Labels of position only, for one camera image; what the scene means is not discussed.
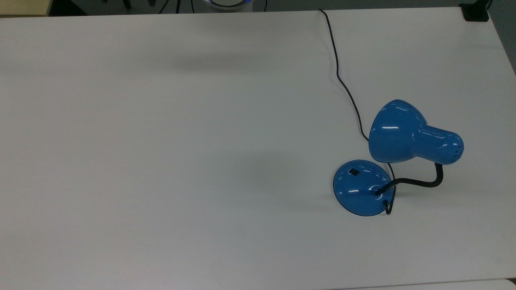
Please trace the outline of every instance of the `black cable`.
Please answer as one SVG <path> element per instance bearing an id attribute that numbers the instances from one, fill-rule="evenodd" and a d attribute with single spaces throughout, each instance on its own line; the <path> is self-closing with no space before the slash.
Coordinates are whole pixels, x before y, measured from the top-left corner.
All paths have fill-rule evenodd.
<path id="1" fill-rule="evenodd" d="M 344 84 L 344 82 L 342 81 L 341 79 L 341 76 L 339 75 L 338 73 L 338 56 L 337 56 L 337 48 L 335 47 L 335 41 L 333 39 L 333 32 L 331 30 L 331 24 L 330 24 L 330 19 L 328 18 L 328 15 L 326 14 L 326 12 L 324 12 L 322 9 L 319 9 L 319 11 L 321 11 L 324 16 L 326 17 L 326 23 L 328 24 L 328 30 L 330 31 L 330 38 L 331 38 L 331 44 L 333 46 L 333 52 L 335 54 L 335 63 L 336 63 L 336 66 L 337 66 L 337 78 L 339 80 L 339 82 L 341 82 L 342 86 L 346 89 L 346 92 L 348 93 L 349 95 L 349 98 L 351 99 L 351 102 L 353 103 L 353 107 L 355 109 L 355 112 L 357 113 L 357 118 L 358 118 L 358 123 L 360 125 L 360 133 L 362 134 L 362 136 L 369 142 L 369 138 L 367 138 L 364 134 L 364 129 L 362 129 L 362 119 L 360 118 L 360 113 L 358 112 L 358 108 L 357 108 L 357 105 L 355 104 L 354 102 L 354 99 L 353 99 L 353 96 L 351 95 L 351 93 L 349 92 L 349 89 L 348 87 Z M 391 170 L 391 175 L 392 175 L 392 179 L 396 179 L 396 177 L 394 177 L 394 170 L 392 169 L 392 166 L 390 163 L 387 163 L 387 165 L 389 166 L 389 169 Z M 385 205 L 385 212 L 389 215 L 391 214 L 391 211 L 392 211 L 392 206 L 394 204 L 394 197 L 396 196 L 396 186 L 393 187 L 393 190 L 392 190 L 392 199 L 391 199 L 391 204 L 390 204 L 390 207 L 389 207 L 389 204 Z"/>
<path id="2" fill-rule="evenodd" d="M 165 6 L 167 6 L 168 1 L 169 1 L 169 0 L 166 0 L 166 1 L 165 1 L 165 4 L 163 4 L 163 7 L 161 8 L 161 10 L 159 11 L 159 13 L 158 13 L 158 14 L 161 14 L 161 12 L 163 12 L 163 9 L 165 8 Z"/>
<path id="3" fill-rule="evenodd" d="M 351 93 L 349 92 L 349 89 L 348 87 L 344 84 L 344 82 L 342 81 L 341 79 L 341 76 L 339 75 L 338 73 L 338 56 L 337 56 L 337 48 L 335 47 L 335 41 L 333 40 L 333 32 L 331 31 L 331 24 L 330 24 L 330 19 L 328 18 L 328 15 L 326 14 L 326 12 L 324 12 L 322 9 L 319 9 L 319 11 L 321 11 L 324 16 L 326 17 L 326 23 L 328 23 L 328 30 L 330 31 L 330 38 L 331 38 L 331 44 L 333 46 L 333 52 L 335 54 L 335 63 L 337 64 L 337 78 L 338 78 L 338 81 L 341 82 L 342 86 L 346 89 L 346 92 L 348 93 L 349 95 L 349 98 L 351 99 L 351 102 L 353 103 L 353 107 L 355 108 L 355 112 L 357 113 L 357 117 L 358 117 L 358 123 L 360 125 L 360 133 L 362 134 L 362 136 L 367 140 L 369 141 L 369 138 L 367 138 L 364 134 L 364 130 L 362 129 L 362 119 L 360 118 L 360 113 L 358 112 L 358 108 L 357 108 L 357 105 L 355 104 L 354 102 L 354 99 L 353 99 L 353 96 L 351 95 Z"/>
<path id="4" fill-rule="evenodd" d="M 389 169 L 391 170 L 392 180 L 395 180 L 395 178 L 394 178 L 394 171 L 392 170 L 391 164 L 387 163 L 387 165 L 389 166 Z M 387 200 L 383 201 L 383 205 L 385 205 L 385 213 L 388 214 L 388 215 L 391 214 L 392 206 L 394 204 L 394 197 L 395 196 L 396 196 L 396 185 L 392 189 L 391 206 L 389 206 L 389 203 L 387 202 Z"/>
<path id="5" fill-rule="evenodd" d="M 179 14 L 179 7 L 181 6 L 181 0 L 178 0 L 178 4 L 175 6 L 175 14 Z"/>

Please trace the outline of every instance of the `desk lamp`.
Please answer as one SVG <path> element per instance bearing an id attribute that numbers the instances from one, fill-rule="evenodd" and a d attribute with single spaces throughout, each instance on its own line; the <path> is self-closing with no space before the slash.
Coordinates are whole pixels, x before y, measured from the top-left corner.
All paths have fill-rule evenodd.
<path id="1" fill-rule="evenodd" d="M 456 162 L 464 151 L 459 135 L 427 125 L 423 115 L 411 104 L 394 100 L 386 104 L 369 134 L 369 152 L 374 160 L 396 163 L 421 157 L 433 161 L 437 178 L 433 182 L 397 178 L 377 164 L 353 160 L 342 165 L 333 179 L 333 191 L 341 205 L 360 216 L 389 214 L 394 200 L 393 187 L 408 183 L 436 187 L 443 180 L 443 165 Z"/>

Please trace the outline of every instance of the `black flexible arm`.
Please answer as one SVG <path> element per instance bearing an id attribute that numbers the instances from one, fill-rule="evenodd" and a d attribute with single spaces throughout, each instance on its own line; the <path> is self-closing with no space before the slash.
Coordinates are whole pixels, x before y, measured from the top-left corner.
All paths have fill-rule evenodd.
<path id="1" fill-rule="evenodd" d="M 434 180 L 432 182 L 427 182 L 427 181 L 415 180 L 415 179 L 410 179 L 410 178 L 396 178 L 393 181 L 382 186 L 380 189 L 378 189 L 375 192 L 375 195 L 379 196 L 380 194 L 386 192 L 387 190 L 391 189 L 393 186 L 400 184 L 400 183 L 408 183 L 408 184 L 413 184 L 413 185 L 423 186 L 423 187 L 436 187 L 439 184 L 441 184 L 441 182 L 443 182 L 443 166 L 442 166 L 442 164 L 439 164 L 439 163 L 435 163 L 435 165 L 436 165 L 436 172 L 437 172 L 436 180 Z"/>

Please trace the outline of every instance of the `power cord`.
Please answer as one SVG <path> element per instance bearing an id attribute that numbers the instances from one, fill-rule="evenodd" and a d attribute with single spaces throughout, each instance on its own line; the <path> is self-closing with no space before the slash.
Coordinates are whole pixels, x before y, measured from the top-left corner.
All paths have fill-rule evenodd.
<path id="1" fill-rule="evenodd" d="M 322 9 L 319 9 L 319 11 L 321 11 L 324 16 L 326 17 L 326 23 L 328 24 L 328 30 L 330 31 L 330 38 L 331 38 L 331 44 L 333 46 L 333 53 L 335 54 L 335 63 L 336 63 L 336 66 L 337 66 L 337 78 L 338 78 L 338 81 L 341 82 L 342 86 L 344 87 L 344 89 L 346 89 L 346 92 L 348 93 L 349 95 L 349 98 L 351 99 L 351 102 L 353 104 L 353 107 L 355 109 L 355 112 L 357 113 L 357 118 L 358 118 L 358 124 L 360 126 L 360 133 L 362 134 L 362 137 L 364 137 L 365 140 L 367 140 L 369 142 L 369 138 L 367 138 L 364 134 L 364 129 L 362 128 L 362 119 L 360 118 L 360 113 L 358 111 L 358 108 L 357 108 L 357 105 L 355 104 L 355 101 L 353 99 L 353 96 L 351 95 L 351 92 L 349 91 L 348 87 L 346 86 L 346 84 L 342 81 L 341 79 L 341 76 L 339 74 L 339 69 L 338 69 L 338 55 L 337 55 L 337 48 L 335 47 L 335 41 L 333 39 L 333 31 L 331 30 L 331 24 L 330 24 L 330 19 L 328 18 L 328 15 L 326 14 L 326 12 L 324 12 L 324 10 Z M 391 175 L 392 175 L 392 179 L 395 179 L 394 177 L 394 170 L 392 169 L 392 166 L 390 163 L 387 163 L 389 169 L 391 170 Z M 387 213 L 388 215 L 391 214 L 391 211 L 392 211 L 392 206 L 394 204 L 394 197 L 396 196 L 396 186 L 393 187 L 393 191 L 392 191 L 392 200 L 391 200 L 391 204 L 388 205 L 388 204 L 385 204 L 385 213 Z"/>

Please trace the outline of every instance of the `black object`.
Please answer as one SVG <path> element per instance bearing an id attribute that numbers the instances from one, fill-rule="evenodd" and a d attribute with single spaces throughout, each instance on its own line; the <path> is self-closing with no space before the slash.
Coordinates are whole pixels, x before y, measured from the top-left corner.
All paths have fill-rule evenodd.
<path id="1" fill-rule="evenodd" d="M 70 0 L 54 0 L 49 16 L 87 16 L 87 14 Z"/>
<path id="2" fill-rule="evenodd" d="M 486 5 L 490 0 L 477 0 L 473 4 L 460 4 L 462 8 L 462 15 L 466 21 L 471 22 L 487 22 L 489 14 L 487 13 Z"/>
<path id="3" fill-rule="evenodd" d="M 169 0 L 166 0 L 166 1 L 165 1 L 165 4 L 163 4 L 163 7 L 162 7 L 162 8 L 161 8 L 161 10 L 158 12 L 158 14 L 161 14 L 161 12 L 163 12 L 163 9 L 167 6 L 168 1 L 169 1 Z"/>
<path id="4" fill-rule="evenodd" d="M 124 6 L 126 9 L 130 9 L 131 8 L 131 1 L 129 0 L 122 0 L 124 2 Z"/>
<path id="5" fill-rule="evenodd" d="M 175 14 L 179 14 L 180 7 L 181 7 L 181 0 L 178 0 L 177 5 L 175 6 Z"/>
<path id="6" fill-rule="evenodd" d="M 375 195 L 379 196 L 380 194 L 386 192 L 387 190 L 391 189 L 393 186 L 400 184 L 400 183 L 413 184 L 413 185 L 423 186 L 423 187 L 436 187 L 439 184 L 441 184 L 441 182 L 443 182 L 443 166 L 442 166 L 442 164 L 439 164 L 439 163 L 435 163 L 435 165 L 436 165 L 436 173 L 437 173 L 436 180 L 427 182 L 427 181 L 421 181 L 421 180 L 410 179 L 410 178 L 396 178 L 396 179 L 392 180 L 391 182 L 385 184 L 384 186 L 380 187 L 380 189 L 378 189 L 375 192 Z"/>
<path id="7" fill-rule="evenodd" d="M 394 189 L 396 189 L 396 187 L 395 187 L 396 184 L 400 184 L 400 183 L 408 183 L 408 184 L 413 184 L 413 185 L 423 186 L 423 187 L 436 187 L 439 184 L 441 184 L 441 182 L 443 182 L 444 174 L 443 174 L 443 166 L 439 163 L 435 163 L 435 165 L 436 165 L 436 173 L 437 173 L 436 180 L 434 180 L 432 182 L 426 182 L 426 181 L 409 179 L 409 178 L 396 178 L 396 179 L 393 179 L 391 182 L 382 186 L 380 189 L 378 189 L 375 192 L 375 195 L 378 196 L 378 195 L 386 192 L 393 186 L 394 186 Z M 396 190 L 394 190 L 393 195 L 392 195 L 391 206 L 389 206 L 389 202 L 387 200 L 383 201 L 383 205 L 385 205 L 385 213 L 388 215 L 391 214 L 392 205 L 394 204 L 395 194 L 396 194 Z"/>

